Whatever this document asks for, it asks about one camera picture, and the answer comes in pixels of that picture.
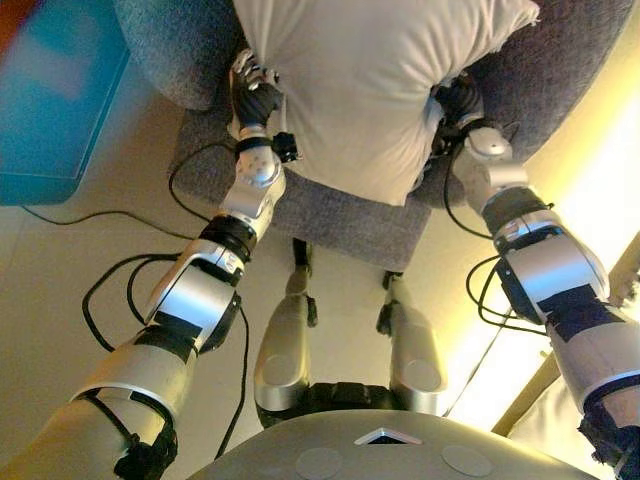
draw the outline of black cable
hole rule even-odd
[[[211,147],[223,147],[226,148],[229,152],[234,153],[233,148],[231,148],[229,145],[227,145],[224,142],[213,142],[213,143],[207,143],[206,145],[203,145],[202,147],[196,149],[194,152],[191,152],[182,162],[180,162],[178,164],[178,166],[173,170],[173,172],[171,172],[171,175],[169,175],[169,193],[171,194],[171,198],[173,198],[173,200],[186,212],[190,213],[191,215],[193,215],[194,217],[200,218],[201,220],[204,220],[205,222],[209,222],[211,219],[209,217],[206,217],[205,215],[202,215],[198,212],[196,212],[195,210],[189,208],[187,205],[185,205],[176,195],[176,192],[173,189],[173,182],[176,178],[176,175],[178,174],[178,172],[182,169],[182,167],[184,167],[186,165],[187,162],[189,162],[191,159],[193,159],[196,155],[198,155],[199,153],[211,148]]]
[[[120,260],[116,264],[114,264],[109,270],[107,270],[102,276],[98,279],[96,283],[94,283],[91,288],[85,293],[82,298],[82,314],[84,316],[84,320],[91,330],[91,333],[98,341],[98,343],[104,348],[107,352],[113,352],[115,349],[111,344],[102,336],[100,330],[96,326],[93,317],[91,315],[91,310],[89,308],[89,302],[91,301],[91,297],[93,294],[100,288],[100,286],[106,282],[111,275],[113,275],[116,271],[118,271],[124,265],[127,265],[131,262],[135,262],[137,260],[146,260],[148,258],[152,258],[154,255],[164,255],[164,254],[154,254],[154,253],[142,253],[139,255],[133,255],[132,257],[125,258],[124,260]]]
[[[138,322],[140,322],[142,325],[145,325],[144,317],[142,316],[140,311],[136,308],[136,305],[133,301],[133,284],[136,281],[136,277],[138,276],[138,273],[140,273],[140,270],[142,270],[146,265],[149,265],[150,263],[163,262],[163,261],[175,262],[177,259],[178,259],[177,254],[173,254],[173,253],[158,254],[157,256],[153,258],[148,258],[144,262],[137,265],[136,268],[134,268],[133,271],[131,272],[131,275],[129,275],[129,280],[127,281],[127,304],[129,305],[129,310],[131,310],[131,313],[133,313],[133,316],[136,317],[136,320],[138,320]]]
[[[199,214],[198,212],[192,210],[191,208],[187,207],[176,195],[174,189],[173,189],[173,182],[174,179],[176,177],[176,175],[178,174],[178,172],[182,169],[182,167],[184,167],[189,161],[191,161],[196,155],[198,155],[199,153],[203,152],[204,150],[211,148],[211,147],[223,147],[226,148],[229,152],[233,153],[233,148],[231,146],[229,146],[228,144],[224,143],[224,142],[212,142],[212,143],[208,143],[200,148],[198,148],[197,150],[195,150],[194,152],[192,152],[191,154],[189,154],[184,160],[182,160],[182,162],[180,162],[180,164],[178,164],[178,166],[175,168],[175,170],[171,173],[171,175],[169,176],[169,193],[171,194],[171,198],[173,198],[173,200],[178,204],[178,206],[180,206],[183,210],[189,212],[190,214],[208,222],[210,220],[210,218],[205,217],[204,215]],[[81,222],[84,222],[86,220],[89,220],[91,218],[95,218],[95,217],[101,217],[104,215],[123,215],[125,217],[129,217],[133,220],[136,220],[140,223],[143,223],[151,228],[154,228],[162,233],[166,233],[167,235],[171,235],[172,237],[176,237],[176,238],[180,238],[182,240],[193,240],[193,237],[188,236],[188,235],[183,235],[181,233],[178,232],[174,232],[172,230],[169,230],[166,227],[163,227],[162,225],[159,225],[151,220],[148,220],[144,217],[141,217],[140,215],[137,215],[135,213],[132,212],[128,212],[126,210],[101,210],[99,212],[95,212],[95,213],[90,213],[89,215],[85,215],[84,217],[80,217],[74,220],[68,220],[68,221],[60,221],[60,220],[53,220],[51,218],[45,217],[44,215],[30,209],[29,207],[25,206],[25,205],[21,205],[21,207],[25,212],[27,212],[28,214],[38,218],[39,220],[42,220],[43,222],[46,223],[50,223],[52,225],[58,225],[58,226],[69,226],[69,225],[75,225]]]
[[[236,411],[233,414],[233,418],[227,427],[227,431],[224,434],[224,438],[220,443],[220,447],[218,448],[218,453],[216,453],[216,460],[224,455],[225,450],[227,449],[227,445],[229,444],[229,440],[231,439],[231,435],[233,435],[233,431],[236,428],[236,423],[238,423],[238,419],[240,418],[240,414],[242,413],[242,409],[244,407],[244,397],[247,391],[247,370],[249,364],[249,322],[247,321],[247,316],[244,313],[242,307],[240,307],[240,314],[242,315],[242,321],[244,322],[244,355],[242,357],[242,383],[240,385],[240,401],[238,402],[238,406],[236,407]]]
[[[478,302],[479,302],[478,303],[478,316],[480,317],[480,319],[483,322],[488,323],[489,325],[493,325],[495,327],[506,328],[508,330],[515,330],[517,332],[535,333],[536,335],[542,335],[543,337],[546,337],[547,336],[546,332],[543,332],[543,331],[540,331],[540,330],[532,330],[530,328],[514,327],[513,325],[507,325],[506,322],[504,322],[504,323],[492,322],[491,320],[488,320],[484,316],[484,311],[483,311],[482,305],[483,305],[484,299],[485,299],[485,297],[487,295],[487,290],[489,289],[489,284],[491,283],[491,279],[493,278],[495,273],[496,273],[496,267],[494,265],[493,268],[491,269],[491,271],[489,272],[489,275],[487,275],[487,280],[484,282],[484,286],[482,287],[482,292],[480,293],[480,298],[478,299]]]
[[[53,225],[58,225],[58,226],[68,226],[68,225],[75,225],[76,223],[80,223],[80,222],[84,222],[85,220],[89,220],[91,218],[95,218],[95,217],[101,217],[103,215],[124,215],[125,217],[129,217],[132,218],[134,220],[137,220],[140,223],[144,223],[145,225],[155,228],[156,230],[159,230],[162,233],[166,233],[167,235],[171,235],[172,237],[176,237],[176,238],[180,238],[182,240],[192,240],[193,237],[190,237],[188,235],[183,235],[181,233],[178,232],[174,232],[172,230],[169,230],[166,227],[163,227],[162,225],[159,225],[155,222],[152,222],[151,220],[147,220],[144,217],[141,217],[135,213],[131,213],[131,212],[127,212],[126,210],[102,210],[100,212],[95,212],[95,213],[91,213],[89,215],[85,215],[84,217],[80,217],[77,218],[75,220],[69,220],[69,221],[59,221],[59,220],[53,220],[51,218],[47,218],[44,215],[37,213],[33,210],[31,210],[30,208],[22,205],[20,208],[22,208],[25,212],[27,212],[30,215],[33,215],[34,217],[42,220],[43,222],[47,222],[47,223],[51,223]]]
[[[480,367],[484,363],[485,358],[487,358],[487,355],[489,355],[489,352],[493,348],[493,345],[496,343],[496,340],[498,340],[498,335],[500,335],[500,332],[505,327],[505,324],[507,323],[509,318],[508,313],[507,314],[501,313],[500,315],[504,318],[504,322],[500,325],[500,328],[498,328],[498,330],[496,331],[496,334],[493,336],[493,338],[489,342],[489,345],[487,345],[487,348],[485,349],[484,353],[480,357],[480,360],[478,360],[478,363],[476,363],[475,367],[473,367],[473,369],[471,370],[471,373],[469,374],[467,381],[465,382],[464,386],[460,390],[460,393],[458,393],[458,396],[456,397],[456,399],[451,403],[451,405],[449,405],[449,408],[447,408],[447,410],[442,414],[443,417],[448,417],[451,414],[451,411],[455,408],[455,406],[458,404],[458,402],[462,398],[462,394],[467,390],[467,387],[471,384],[471,382],[475,378],[476,373],[478,373],[478,370],[480,370]]]
[[[484,238],[486,240],[493,240],[493,237],[491,237],[491,235],[486,235],[484,233],[476,232],[475,230],[473,230],[473,229],[467,227],[466,225],[464,225],[453,214],[453,210],[451,210],[451,205],[449,205],[449,178],[451,177],[451,168],[453,166],[453,157],[454,157],[454,155],[452,154],[450,156],[450,159],[449,159],[449,164],[447,165],[447,173],[445,174],[445,177],[444,177],[444,189],[443,189],[443,195],[442,195],[442,200],[444,201],[444,208],[446,209],[447,213],[449,214],[449,217],[451,218],[451,220],[453,220],[453,222],[458,227],[460,227],[462,230],[464,230],[465,232],[470,233],[471,235],[475,235],[476,237]]]
[[[471,301],[477,306],[477,305],[481,305],[480,301],[475,297],[475,295],[473,294],[473,292],[471,291],[471,279],[473,277],[473,275],[478,271],[478,269],[480,267],[482,267],[483,265],[486,265],[487,263],[493,261],[493,260],[497,260],[498,258],[500,258],[500,255],[495,255],[493,257],[489,257],[485,260],[482,260],[481,262],[479,262],[475,267],[473,267],[471,270],[469,270],[469,273],[467,274],[467,278],[465,279],[465,288],[467,289],[467,295],[469,296],[469,298],[471,299]],[[518,320],[520,317],[516,316],[516,315],[508,315],[505,316],[504,313],[500,313],[500,312],[496,312],[495,310],[492,310],[489,307],[485,307],[484,305],[482,305],[482,310],[485,312],[489,312],[492,313],[494,315],[497,315],[499,317],[502,318],[512,318],[514,320]]]

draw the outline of blue object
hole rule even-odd
[[[0,65],[0,204],[78,187],[129,58],[110,0],[48,0]]]

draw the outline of gray fabric seat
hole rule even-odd
[[[603,64],[633,0],[536,0],[541,23],[516,32],[501,52],[471,67],[487,116],[517,122],[514,155],[525,161],[556,130]],[[187,111],[170,172],[176,185],[219,202],[233,182],[227,71],[242,46],[231,1],[116,0],[132,55],[151,81]],[[386,270],[403,271],[432,207],[441,205],[444,165],[435,163],[405,207],[366,201],[287,172],[273,225]],[[454,200],[461,193],[452,185]]]

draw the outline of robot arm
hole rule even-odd
[[[264,128],[277,90],[261,85],[267,72],[249,55],[234,72],[242,129],[219,211],[153,291],[146,327],[107,356],[1,479],[151,480],[175,458],[174,424],[196,360],[224,341],[240,305],[235,287],[285,189]]]
[[[491,232],[514,310],[546,328],[594,458],[632,478],[640,470],[640,324],[606,303],[604,267],[529,188],[498,130],[471,130],[453,173]]]

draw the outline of white pillow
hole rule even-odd
[[[259,62],[286,96],[304,177],[404,205],[437,125],[431,87],[535,22],[530,0],[234,0]]]

